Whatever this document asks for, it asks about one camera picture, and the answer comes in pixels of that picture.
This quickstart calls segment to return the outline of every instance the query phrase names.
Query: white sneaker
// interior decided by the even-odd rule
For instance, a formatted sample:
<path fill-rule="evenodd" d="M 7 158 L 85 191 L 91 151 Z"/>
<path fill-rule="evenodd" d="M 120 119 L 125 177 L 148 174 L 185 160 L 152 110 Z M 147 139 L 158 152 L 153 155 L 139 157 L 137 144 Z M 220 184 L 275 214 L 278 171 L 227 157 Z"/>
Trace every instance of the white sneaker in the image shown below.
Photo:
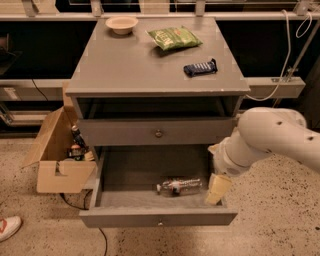
<path fill-rule="evenodd" d="M 19 216 L 0 219 L 0 242 L 14 235 L 22 224 Z"/>

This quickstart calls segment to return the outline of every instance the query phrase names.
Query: white bowl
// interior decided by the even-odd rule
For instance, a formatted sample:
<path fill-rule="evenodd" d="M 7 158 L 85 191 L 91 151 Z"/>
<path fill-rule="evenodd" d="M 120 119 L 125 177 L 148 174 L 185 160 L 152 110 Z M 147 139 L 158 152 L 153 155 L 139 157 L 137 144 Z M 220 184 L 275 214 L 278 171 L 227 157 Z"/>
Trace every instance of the white bowl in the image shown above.
<path fill-rule="evenodd" d="M 135 17 L 112 17 L 107 19 L 106 26 L 113 29 L 118 35 L 127 35 L 137 23 L 138 19 Z"/>

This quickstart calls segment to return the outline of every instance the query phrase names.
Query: gray table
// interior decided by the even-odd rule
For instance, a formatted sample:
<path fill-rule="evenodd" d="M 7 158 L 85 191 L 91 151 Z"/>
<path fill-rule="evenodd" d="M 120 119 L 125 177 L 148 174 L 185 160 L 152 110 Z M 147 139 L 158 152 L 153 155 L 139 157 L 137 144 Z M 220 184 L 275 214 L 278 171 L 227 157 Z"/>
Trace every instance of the gray table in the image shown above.
<path fill-rule="evenodd" d="M 185 26 L 203 42 L 163 52 L 146 31 Z M 186 64 L 216 59 L 215 75 L 188 78 Z M 100 19 L 67 94 L 71 96 L 244 95 L 249 91 L 213 18 L 140 19 L 133 33 L 117 36 Z"/>
<path fill-rule="evenodd" d="M 185 26 L 203 44 L 163 52 L 146 31 Z M 189 78 L 187 64 L 216 59 L 216 74 Z M 227 225 L 236 211 L 205 193 L 166 199 L 155 184 L 166 176 L 210 172 L 209 144 L 229 136 L 249 91 L 212 18 L 140 19 L 133 33 L 117 36 L 100 19 L 72 77 L 67 95 L 98 164 L 89 227 Z"/>

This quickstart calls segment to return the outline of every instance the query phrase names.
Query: cardboard box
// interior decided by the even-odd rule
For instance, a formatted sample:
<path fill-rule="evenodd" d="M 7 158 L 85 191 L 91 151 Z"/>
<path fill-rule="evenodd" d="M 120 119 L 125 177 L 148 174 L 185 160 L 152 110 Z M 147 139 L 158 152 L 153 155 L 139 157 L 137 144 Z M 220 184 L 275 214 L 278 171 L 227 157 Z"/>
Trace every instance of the cardboard box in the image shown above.
<path fill-rule="evenodd" d="M 74 144 L 71 127 L 76 121 L 71 100 L 66 97 L 64 105 L 47 115 L 23 162 L 23 167 L 39 163 L 39 193 L 80 193 L 90 188 L 88 178 L 96 168 L 94 161 L 62 161 Z"/>

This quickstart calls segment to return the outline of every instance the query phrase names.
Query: terrazzo floor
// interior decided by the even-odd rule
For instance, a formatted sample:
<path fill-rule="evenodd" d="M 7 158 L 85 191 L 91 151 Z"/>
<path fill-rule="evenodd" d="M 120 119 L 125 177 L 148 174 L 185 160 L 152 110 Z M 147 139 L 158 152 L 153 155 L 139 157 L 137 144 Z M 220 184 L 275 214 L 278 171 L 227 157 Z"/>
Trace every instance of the terrazzo floor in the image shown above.
<path fill-rule="evenodd" d="M 104 255 L 99 229 L 59 195 L 36 192 L 37 166 L 21 168 L 32 142 L 0 140 L 0 216 L 23 219 L 0 255 Z M 107 255 L 320 255 L 319 187 L 320 174 L 273 155 L 233 179 L 226 200 L 239 213 L 229 226 L 104 228 Z M 86 193 L 67 199 L 81 207 Z"/>

